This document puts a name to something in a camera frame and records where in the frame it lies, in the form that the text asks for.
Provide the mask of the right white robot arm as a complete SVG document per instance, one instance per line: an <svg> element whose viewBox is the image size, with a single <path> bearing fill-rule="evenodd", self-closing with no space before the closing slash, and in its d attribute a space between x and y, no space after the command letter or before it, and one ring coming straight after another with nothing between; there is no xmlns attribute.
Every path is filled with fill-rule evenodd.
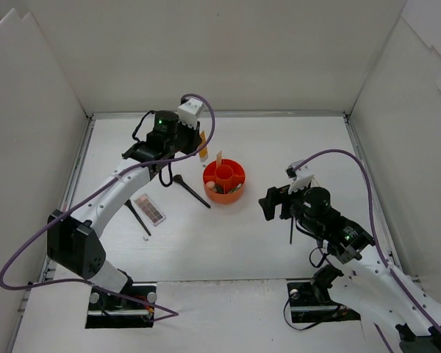
<svg viewBox="0 0 441 353"><path fill-rule="evenodd" d="M325 265L310 285L320 303L344 304L374 324L394 329L402 352L441 352L441 304L433 300L387 258L380 257L376 241L358 223L330 203L325 188L269 188L259 200L265 219L293 219L304 234L327 244L327 252L341 264Z"/></svg>

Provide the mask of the orange sunscreen tube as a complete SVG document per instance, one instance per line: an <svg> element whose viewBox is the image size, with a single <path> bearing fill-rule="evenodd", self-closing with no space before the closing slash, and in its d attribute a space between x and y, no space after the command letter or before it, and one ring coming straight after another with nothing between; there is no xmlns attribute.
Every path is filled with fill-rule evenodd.
<svg viewBox="0 0 441 353"><path fill-rule="evenodd" d="M202 149L200 150L200 152L198 153L199 155L199 160L204 163L207 161L209 154L208 154L208 148L206 146L207 143L207 138L206 138L206 134L205 131L202 131L200 134L201 137L201 144L200 146L202 146Z"/></svg>

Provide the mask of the beige concealer tube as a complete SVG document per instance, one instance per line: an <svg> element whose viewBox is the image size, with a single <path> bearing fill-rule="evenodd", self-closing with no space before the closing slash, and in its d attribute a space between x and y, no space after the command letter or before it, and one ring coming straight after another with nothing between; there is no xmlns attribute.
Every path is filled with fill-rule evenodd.
<svg viewBox="0 0 441 353"><path fill-rule="evenodd" d="M219 152L216 154L216 165L221 165L221 164L222 164L222 161L223 161L223 152L222 152L222 151L219 151Z"/></svg>

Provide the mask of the dark green round compact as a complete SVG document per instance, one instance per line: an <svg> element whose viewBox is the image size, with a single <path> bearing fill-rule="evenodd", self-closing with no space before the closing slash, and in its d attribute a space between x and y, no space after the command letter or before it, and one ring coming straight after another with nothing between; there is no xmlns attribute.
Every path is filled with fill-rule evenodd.
<svg viewBox="0 0 441 353"><path fill-rule="evenodd" d="M219 194L224 194L223 188L220 185L215 186L215 192Z"/></svg>

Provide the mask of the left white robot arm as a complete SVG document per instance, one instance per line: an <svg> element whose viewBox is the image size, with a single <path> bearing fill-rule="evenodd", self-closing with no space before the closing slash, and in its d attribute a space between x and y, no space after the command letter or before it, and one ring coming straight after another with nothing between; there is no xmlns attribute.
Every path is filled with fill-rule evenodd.
<svg viewBox="0 0 441 353"><path fill-rule="evenodd" d="M159 110L154 127L122 155L107 179L108 188L67 217L55 210L48 218L47 255L84 280L107 289L106 300L121 309L132 300L131 278L113 266L99 238L125 202L147 185L176 153L189 154L201 144L198 113Z"/></svg>

